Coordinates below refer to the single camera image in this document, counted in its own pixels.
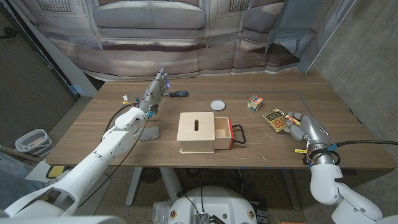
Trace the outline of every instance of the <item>rubik's cube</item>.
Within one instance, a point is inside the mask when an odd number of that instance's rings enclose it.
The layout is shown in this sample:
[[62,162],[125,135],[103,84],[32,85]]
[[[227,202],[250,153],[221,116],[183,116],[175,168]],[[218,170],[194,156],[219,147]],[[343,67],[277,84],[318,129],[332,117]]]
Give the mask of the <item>rubik's cube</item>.
[[262,98],[258,97],[257,95],[253,95],[252,97],[249,98],[248,101],[248,108],[250,110],[257,111],[262,104]]

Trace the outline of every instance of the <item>blue tape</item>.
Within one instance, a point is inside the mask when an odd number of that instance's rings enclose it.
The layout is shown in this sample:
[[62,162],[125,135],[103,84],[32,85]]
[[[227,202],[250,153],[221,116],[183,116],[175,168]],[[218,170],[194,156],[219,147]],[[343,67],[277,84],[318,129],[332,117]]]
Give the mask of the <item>blue tape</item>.
[[338,148],[338,146],[336,144],[332,144],[328,147],[328,151],[334,151]]

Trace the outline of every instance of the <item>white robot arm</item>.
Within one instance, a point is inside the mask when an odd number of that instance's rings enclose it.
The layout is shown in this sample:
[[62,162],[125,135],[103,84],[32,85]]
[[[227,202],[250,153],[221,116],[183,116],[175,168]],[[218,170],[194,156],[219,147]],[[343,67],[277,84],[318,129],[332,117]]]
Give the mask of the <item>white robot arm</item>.
[[331,218],[340,223],[376,223],[383,218],[380,208],[372,201],[351,190],[336,179],[342,178],[340,167],[326,148],[331,144],[326,128],[315,118],[299,113],[289,113],[301,122],[297,126],[287,120],[288,128],[296,140],[306,140],[307,159],[311,164],[311,194],[318,202],[333,205],[336,210]]
[[[160,69],[155,80],[147,88],[138,108],[133,107],[115,120],[115,125],[106,131],[101,143],[84,158],[69,174],[57,183],[32,192],[20,198],[8,208],[8,217],[67,217],[75,213],[81,205],[82,198],[115,158],[130,150],[138,140],[143,128],[162,101],[166,90],[167,74]],[[49,194],[59,194],[52,202],[42,200]]]

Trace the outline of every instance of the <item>screwdriver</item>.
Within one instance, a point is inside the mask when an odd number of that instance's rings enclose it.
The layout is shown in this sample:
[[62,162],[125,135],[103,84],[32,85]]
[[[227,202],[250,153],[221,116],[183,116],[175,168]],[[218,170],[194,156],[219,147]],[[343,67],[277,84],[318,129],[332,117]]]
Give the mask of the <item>screwdriver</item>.
[[165,96],[169,96],[169,97],[187,97],[188,96],[188,91],[184,90],[184,91],[176,91],[174,93],[166,93]]

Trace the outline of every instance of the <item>backdrop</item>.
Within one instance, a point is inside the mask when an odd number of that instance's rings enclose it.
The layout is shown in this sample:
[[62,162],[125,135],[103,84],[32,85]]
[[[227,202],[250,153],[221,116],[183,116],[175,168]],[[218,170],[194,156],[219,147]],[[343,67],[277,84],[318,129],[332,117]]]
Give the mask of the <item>backdrop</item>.
[[278,72],[306,74],[352,0],[14,0],[87,74],[146,80]]

